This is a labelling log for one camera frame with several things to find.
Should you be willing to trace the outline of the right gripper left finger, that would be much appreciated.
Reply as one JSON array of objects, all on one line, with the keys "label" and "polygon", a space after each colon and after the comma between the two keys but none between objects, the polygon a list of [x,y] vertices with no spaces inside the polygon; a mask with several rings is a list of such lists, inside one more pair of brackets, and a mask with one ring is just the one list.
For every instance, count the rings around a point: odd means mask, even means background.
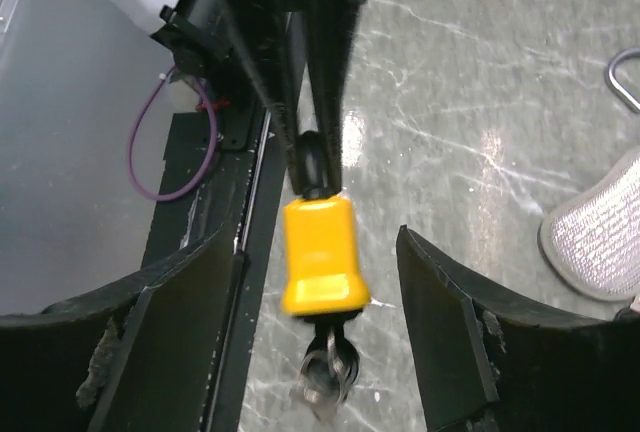
[{"label": "right gripper left finger", "polygon": [[225,317],[234,233],[37,314],[1,319],[5,431],[195,431]]}]

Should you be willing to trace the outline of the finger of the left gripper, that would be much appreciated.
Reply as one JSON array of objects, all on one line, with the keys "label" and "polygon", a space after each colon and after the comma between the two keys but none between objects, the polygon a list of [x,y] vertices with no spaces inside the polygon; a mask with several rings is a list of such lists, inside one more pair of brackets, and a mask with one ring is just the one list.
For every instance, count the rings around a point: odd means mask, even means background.
[{"label": "finger of the left gripper", "polygon": [[308,72],[331,190],[342,188],[342,101],[352,43],[366,1],[304,0]]},{"label": "finger of the left gripper", "polygon": [[222,0],[237,56],[264,106],[275,121],[289,180],[300,190],[296,152],[297,96],[282,0]]}]

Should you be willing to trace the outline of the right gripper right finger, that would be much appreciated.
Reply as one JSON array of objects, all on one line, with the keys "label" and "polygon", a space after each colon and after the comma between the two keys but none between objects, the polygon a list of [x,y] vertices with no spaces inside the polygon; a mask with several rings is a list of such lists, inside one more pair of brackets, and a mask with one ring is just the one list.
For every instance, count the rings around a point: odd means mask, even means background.
[{"label": "right gripper right finger", "polygon": [[525,297],[402,227],[403,310],[431,431],[635,431],[639,316]]}]

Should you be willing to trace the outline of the yellow padlock black shackle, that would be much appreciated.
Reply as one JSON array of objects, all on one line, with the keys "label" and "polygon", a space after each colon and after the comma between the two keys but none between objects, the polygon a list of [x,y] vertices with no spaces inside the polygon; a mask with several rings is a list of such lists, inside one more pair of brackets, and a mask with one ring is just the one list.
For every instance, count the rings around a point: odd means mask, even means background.
[{"label": "yellow padlock black shackle", "polygon": [[346,322],[370,303],[350,199],[331,189],[322,137],[297,140],[299,197],[284,207],[286,285],[281,307],[311,323]]}]

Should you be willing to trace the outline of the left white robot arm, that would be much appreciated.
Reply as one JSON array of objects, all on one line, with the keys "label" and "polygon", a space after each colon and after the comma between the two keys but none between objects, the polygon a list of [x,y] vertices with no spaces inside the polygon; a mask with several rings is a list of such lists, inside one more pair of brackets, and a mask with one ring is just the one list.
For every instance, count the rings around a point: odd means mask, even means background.
[{"label": "left white robot arm", "polygon": [[[163,45],[186,73],[203,78],[217,56],[212,19],[270,112],[294,192],[326,198],[342,189],[342,101],[354,34],[367,0],[109,0]],[[299,129],[287,21],[297,16],[317,128]]]}]

